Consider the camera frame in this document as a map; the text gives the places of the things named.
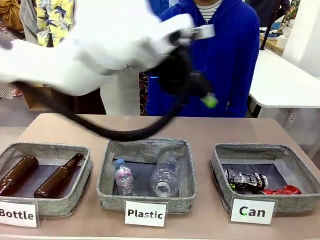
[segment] paper label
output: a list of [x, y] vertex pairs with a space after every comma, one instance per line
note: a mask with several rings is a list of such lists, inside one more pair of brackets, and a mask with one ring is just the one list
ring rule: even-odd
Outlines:
[[0, 201], [0, 223], [36, 228], [36, 205]]
[[250, 224], [270, 224], [275, 201], [234, 199], [231, 221]]
[[125, 224], [163, 227], [166, 217], [165, 204], [126, 201]]

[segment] brown glass bottle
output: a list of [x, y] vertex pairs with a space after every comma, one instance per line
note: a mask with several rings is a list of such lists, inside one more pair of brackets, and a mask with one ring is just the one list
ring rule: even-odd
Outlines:
[[84, 156], [77, 153], [65, 165], [58, 167], [47, 180], [34, 192], [38, 199], [56, 199], [59, 193], [68, 185], [77, 164]]
[[36, 171], [39, 165], [34, 156], [24, 156], [4, 177], [0, 180], [0, 196], [9, 197]]

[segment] black can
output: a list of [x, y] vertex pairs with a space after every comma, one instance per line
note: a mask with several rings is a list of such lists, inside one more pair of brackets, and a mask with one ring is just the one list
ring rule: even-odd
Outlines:
[[246, 189], [257, 193], [268, 187], [267, 177], [256, 172], [247, 174], [226, 168], [224, 174], [230, 187], [234, 189]]

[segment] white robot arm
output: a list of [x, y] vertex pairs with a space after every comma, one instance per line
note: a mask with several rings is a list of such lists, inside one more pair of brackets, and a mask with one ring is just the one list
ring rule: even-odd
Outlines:
[[173, 33], [179, 32], [178, 45], [214, 34], [208, 25], [194, 28], [188, 14], [161, 22], [146, 0], [78, 0], [75, 17], [57, 47], [0, 38], [0, 81], [41, 83], [81, 96], [127, 65], [141, 71], [159, 65], [177, 47]]

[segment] striped shirt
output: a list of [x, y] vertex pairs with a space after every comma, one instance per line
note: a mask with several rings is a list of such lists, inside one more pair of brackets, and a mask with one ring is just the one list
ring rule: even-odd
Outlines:
[[212, 4], [210, 6], [199, 6], [197, 5], [203, 19], [205, 20], [206, 23], [210, 21], [212, 16], [215, 14], [217, 11], [218, 7], [220, 6], [222, 0], [217, 1], [215, 4]]

